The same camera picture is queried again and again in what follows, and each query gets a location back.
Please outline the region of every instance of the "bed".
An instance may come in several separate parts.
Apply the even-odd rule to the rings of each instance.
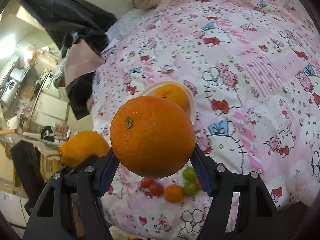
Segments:
[[[194,95],[203,153],[232,172],[258,172],[278,209],[295,203],[287,179],[320,176],[313,21],[299,0],[162,0],[155,10],[133,10],[108,30],[119,42],[93,78],[94,130],[110,143],[124,102],[155,82],[178,81]],[[149,238],[196,239],[211,198],[199,192],[170,204],[140,188],[141,179],[119,166],[101,199],[106,221]],[[159,179],[164,187],[184,182],[181,171]],[[234,194],[229,231],[237,203]]]

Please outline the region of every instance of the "kitchen cabinet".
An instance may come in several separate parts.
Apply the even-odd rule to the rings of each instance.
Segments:
[[[0,144],[0,179],[13,183],[13,161],[5,154],[5,148]]]
[[[63,126],[64,124],[64,120],[54,118],[37,110],[33,113],[32,121],[40,126],[54,126],[55,124]]]
[[[22,203],[26,203],[26,201],[26,199],[0,191],[0,209],[2,214],[9,223],[24,228],[27,225],[26,221],[29,217],[26,212],[23,212],[24,206]]]
[[[50,115],[61,120],[66,119],[67,109],[67,102],[54,98],[43,92],[40,93],[35,107],[37,112]]]

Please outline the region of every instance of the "pink cloth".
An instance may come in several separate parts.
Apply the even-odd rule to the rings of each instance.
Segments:
[[[204,154],[233,172],[257,171],[282,208],[297,200],[288,178],[320,175],[319,43],[298,0],[163,0],[102,55],[106,63],[93,80],[94,130],[110,143],[121,105],[155,82],[179,81],[193,92]],[[170,204],[139,188],[141,179],[120,165],[102,198],[106,220],[154,239],[196,239],[211,198],[199,192]],[[185,182],[182,171],[159,180],[164,187]]]
[[[68,52],[64,66],[66,87],[76,78],[94,72],[103,64],[103,60],[87,44],[84,39],[73,44]]]

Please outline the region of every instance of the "mandarin orange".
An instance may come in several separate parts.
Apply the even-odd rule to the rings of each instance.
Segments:
[[[178,203],[183,200],[183,188],[177,184],[172,184],[164,189],[163,196],[170,203]]]
[[[189,103],[188,96],[185,91],[175,84],[167,84],[159,87],[155,92],[155,97],[165,98],[169,101],[175,102],[183,110],[186,110]]]
[[[105,156],[110,146],[105,139],[93,131],[83,131],[60,146],[61,161],[72,168],[90,155]]]

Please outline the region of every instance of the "black bag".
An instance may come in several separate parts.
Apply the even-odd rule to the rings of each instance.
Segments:
[[[48,32],[61,50],[83,38],[91,49],[100,54],[108,45],[105,32],[116,17],[84,0],[18,0]]]

